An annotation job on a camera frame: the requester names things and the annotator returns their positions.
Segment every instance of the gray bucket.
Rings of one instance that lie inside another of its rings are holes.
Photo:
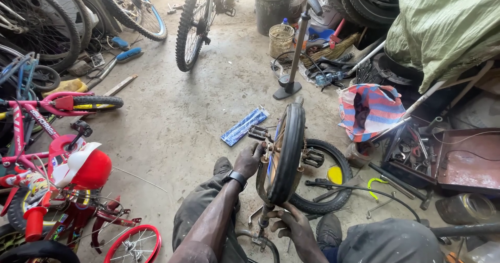
[[[272,26],[283,22],[290,16],[290,0],[255,0],[255,18],[257,31],[269,35]]]

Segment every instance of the broom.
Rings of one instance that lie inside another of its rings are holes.
[[[346,39],[344,39],[342,42],[336,44],[334,49],[330,49],[327,47],[310,55],[310,57],[314,61],[317,61],[321,57],[325,57],[329,60],[335,60],[338,57],[340,57],[349,46],[351,46],[354,43],[357,43],[358,38],[359,38],[359,33],[352,34]],[[307,68],[313,65],[313,63],[305,56],[301,56],[301,60],[304,63],[304,66]]]

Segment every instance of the blue package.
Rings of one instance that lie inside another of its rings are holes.
[[[228,132],[225,132],[221,139],[226,142],[230,147],[236,144],[243,136],[245,136],[250,129],[250,126],[259,124],[269,116],[269,113],[262,107],[254,109],[244,119],[238,122],[235,126],[231,127]]]

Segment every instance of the red handlebar grip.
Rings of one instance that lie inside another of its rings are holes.
[[[22,216],[26,219],[26,242],[38,241],[43,232],[43,216],[47,214],[45,207],[37,206],[29,209]]]

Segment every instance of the green tarp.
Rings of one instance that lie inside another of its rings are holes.
[[[500,0],[399,0],[399,9],[385,52],[423,70],[422,94],[500,54]]]

